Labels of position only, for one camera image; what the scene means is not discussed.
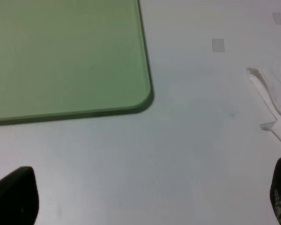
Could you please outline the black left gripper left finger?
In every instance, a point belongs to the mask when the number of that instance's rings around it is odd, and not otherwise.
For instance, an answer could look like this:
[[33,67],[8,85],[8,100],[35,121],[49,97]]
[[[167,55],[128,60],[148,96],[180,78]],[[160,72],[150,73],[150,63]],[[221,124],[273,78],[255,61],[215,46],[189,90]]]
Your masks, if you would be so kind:
[[39,211],[34,170],[22,166],[0,180],[0,225],[33,225]]

